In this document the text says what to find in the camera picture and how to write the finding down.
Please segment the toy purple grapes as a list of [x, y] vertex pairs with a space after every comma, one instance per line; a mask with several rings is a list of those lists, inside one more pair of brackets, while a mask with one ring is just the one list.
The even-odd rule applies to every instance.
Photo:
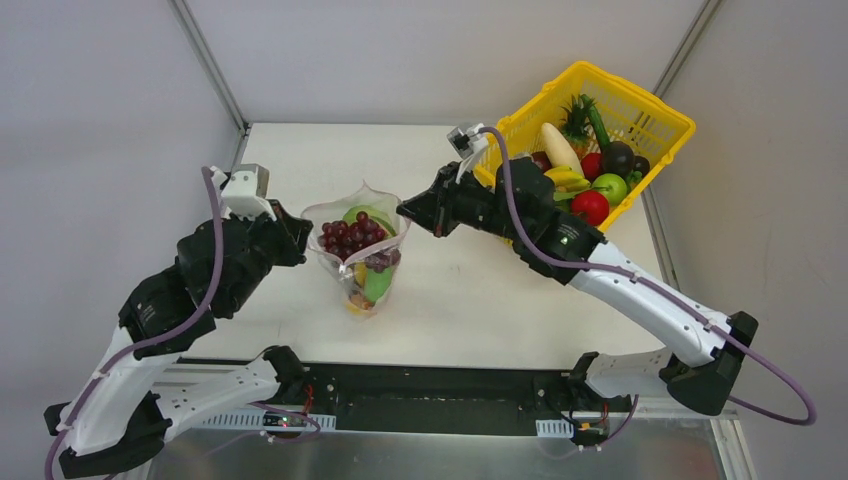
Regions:
[[[317, 240], [323, 251], [335, 255], [340, 260], [348, 260], [355, 253], [394, 237], [389, 236], [379, 224], [369, 219], [365, 213], [359, 213], [357, 220], [352, 225], [348, 225], [341, 219], [325, 222], [321, 226], [321, 234], [317, 237]], [[373, 253], [356, 263], [363, 262], [369, 269], [382, 270], [386, 267], [395, 267], [400, 259], [399, 249], [393, 246], [387, 250]]]

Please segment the toy eggplant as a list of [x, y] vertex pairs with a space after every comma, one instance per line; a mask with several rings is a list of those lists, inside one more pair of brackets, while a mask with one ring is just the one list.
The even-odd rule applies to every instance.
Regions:
[[634, 172], [647, 176], [651, 170], [650, 162], [636, 155], [633, 149], [622, 141], [612, 141], [601, 152], [601, 166], [604, 173], [627, 177]]

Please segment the toy banana bunch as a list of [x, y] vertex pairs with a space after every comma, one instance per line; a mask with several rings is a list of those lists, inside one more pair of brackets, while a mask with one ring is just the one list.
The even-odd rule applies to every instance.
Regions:
[[554, 167], [544, 172], [560, 193], [580, 193], [589, 190], [592, 183], [580, 172], [567, 166]]

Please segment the green toy cabbage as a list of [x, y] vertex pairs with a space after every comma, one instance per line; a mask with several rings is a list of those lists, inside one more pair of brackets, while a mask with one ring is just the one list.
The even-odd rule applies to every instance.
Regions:
[[358, 205], [350, 208], [342, 216], [341, 220], [346, 222], [348, 225], [352, 225], [357, 220], [357, 215], [359, 213], [365, 213], [369, 219], [374, 220], [377, 224], [379, 224], [389, 236], [394, 237], [397, 235], [397, 231], [390, 216], [387, 213], [369, 205]]

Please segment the yellow toy lemon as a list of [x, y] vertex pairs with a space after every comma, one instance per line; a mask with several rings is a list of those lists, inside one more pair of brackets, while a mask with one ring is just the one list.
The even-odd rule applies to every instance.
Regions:
[[374, 305], [361, 297], [349, 297], [346, 308], [353, 315], [371, 316], [374, 314]]
[[363, 262], [353, 265], [353, 279], [357, 288], [363, 289], [366, 285], [368, 269]]

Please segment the red toy tomato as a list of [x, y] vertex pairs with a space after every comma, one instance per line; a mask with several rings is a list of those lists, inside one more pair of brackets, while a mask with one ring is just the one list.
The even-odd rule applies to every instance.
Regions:
[[588, 181], [594, 182], [600, 175], [604, 174], [602, 154], [599, 152], [588, 153], [581, 160], [581, 168], [584, 177]]
[[599, 226], [607, 219], [610, 205], [604, 195], [588, 190], [572, 199], [570, 209], [573, 215], [585, 220], [588, 224]]

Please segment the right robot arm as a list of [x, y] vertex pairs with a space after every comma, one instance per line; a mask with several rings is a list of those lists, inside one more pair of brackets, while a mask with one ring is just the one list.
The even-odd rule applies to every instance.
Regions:
[[531, 270], [601, 300], [662, 343], [661, 349], [640, 354], [583, 354], [567, 384], [576, 407], [590, 410], [605, 398], [640, 394], [669, 396], [696, 413], [720, 414], [745, 358], [725, 338], [750, 345], [757, 321], [745, 312], [727, 316], [701, 308], [711, 323], [705, 327], [686, 311], [693, 300], [635, 265], [597, 228], [556, 208], [554, 182], [530, 158], [512, 161], [510, 171], [517, 213], [533, 244], [556, 260], [589, 262], [590, 269], [552, 266], [537, 258], [514, 228], [504, 179], [489, 189], [462, 173], [457, 162], [442, 167], [427, 190], [402, 201], [396, 211], [436, 237], [466, 225], [508, 239]]

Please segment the yellow plastic basket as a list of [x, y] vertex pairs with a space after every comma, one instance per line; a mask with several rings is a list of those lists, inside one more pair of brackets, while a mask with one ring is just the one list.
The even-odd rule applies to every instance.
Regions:
[[695, 133], [696, 124], [640, 86], [589, 62], [578, 61], [545, 83], [517, 111], [497, 122], [509, 155], [540, 151], [542, 125], [561, 124], [565, 118], [564, 107], [573, 97], [582, 94], [596, 101], [596, 109], [609, 137], [628, 144], [636, 155], [646, 158], [651, 165], [647, 177], [620, 205], [612, 208], [598, 226], [605, 232], [674, 161], [675, 155]]

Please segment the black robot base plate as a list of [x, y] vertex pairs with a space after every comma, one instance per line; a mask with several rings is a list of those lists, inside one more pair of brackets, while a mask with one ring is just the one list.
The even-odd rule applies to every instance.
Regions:
[[571, 423], [625, 413], [627, 397], [602, 399], [561, 370], [511, 370], [302, 363], [287, 346], [261, 354], [272, 366], [279, 405], [311, 403], [338, 431], [569, 436]]

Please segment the green toy apple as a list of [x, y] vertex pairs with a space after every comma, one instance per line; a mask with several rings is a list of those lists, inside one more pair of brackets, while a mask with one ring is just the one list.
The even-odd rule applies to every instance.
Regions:
[[610, 207], [620, 205], [629, 193], [627, 182], [619, 175], [605, 173], [592, 182], [592, 189], [603, 195]]

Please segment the dark red toy fruit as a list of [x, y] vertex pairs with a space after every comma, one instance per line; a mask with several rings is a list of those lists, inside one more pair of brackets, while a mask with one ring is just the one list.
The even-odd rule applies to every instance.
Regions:
[[531, 154], [533, 163], [542, 171], [546, 172], [552, 168], [552, 163], [545, 151], [536, 151]]

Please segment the toy pineapple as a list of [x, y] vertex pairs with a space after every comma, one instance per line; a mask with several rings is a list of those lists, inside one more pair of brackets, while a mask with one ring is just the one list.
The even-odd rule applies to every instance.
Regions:
[[593, 106], [593, 99], [586, 100], [582, 96], [573, 96], [570, 103], [563, 107], [565, 117], [559, 130], [579, 159], [582, 159], [589, 150], [588, 127], [591, 125], [590, 112]]

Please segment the white toy radish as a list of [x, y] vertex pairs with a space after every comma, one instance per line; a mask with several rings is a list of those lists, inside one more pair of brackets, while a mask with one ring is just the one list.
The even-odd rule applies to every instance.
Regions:
[[543, 123], [540, 129], [544, 151], [553, 167], [568, 167], [583, 174], [580, 158], [562, 133], [551, 123]]

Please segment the small green toy vegetable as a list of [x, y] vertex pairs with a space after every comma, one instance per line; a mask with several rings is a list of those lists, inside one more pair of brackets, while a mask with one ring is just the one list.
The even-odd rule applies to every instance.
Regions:
[[382, 270], [366, 269], [362, 289], [368, 303], [376, 304], [386, 294], [392, 284], [394, 270], [394, 267], [386, 267]]

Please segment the clear zip top bag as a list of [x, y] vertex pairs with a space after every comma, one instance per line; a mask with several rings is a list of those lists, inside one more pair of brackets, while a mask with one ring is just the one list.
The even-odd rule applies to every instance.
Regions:
[[[349, 297], [361, 297], [365, 299], [363, 289], [357, 288], [354, 284], [353, 265], [356, 262], [363, 260], [365, 257], [372, 255], [373, 253], [381, 250], [387, 250], [393, 246], [396, 246], [399, 249], [402, 259], [402, 244], [407, 236], [411, 221], [396, 213], [396, 207], [400, 202], [401, 200], [397, 195], [386, 191], [375, 190], [367, 183], [363, 183], [357, 191], [348, 196], [334, 201], [314, 204], [303, 210], [302, 216], [313, 222], [313, 229], [308, 239], [307, 249], [317, 255], [319, 264], [339, 285], [343, 294], [343, 303], [345, 307]], [[350, 208], [358, 205], [369, 205], [387, 213], [395, 226], [397, 235], [390, 240], [379, 242], [376, 245], [367, 247], [366, 249], [355, 253], [348, 260], [340, 260], [335, 255], [323, 251], [318, 245], [317, 237], [321, 234], [321, 226], [325, 222], [340, 220]], [[395, 276], [400, 267], [401, 259], [394, 267], [393, 281], [388, 291], [376, 304], [373, 304], [374, 314], [379, 312], [388, 300]]]

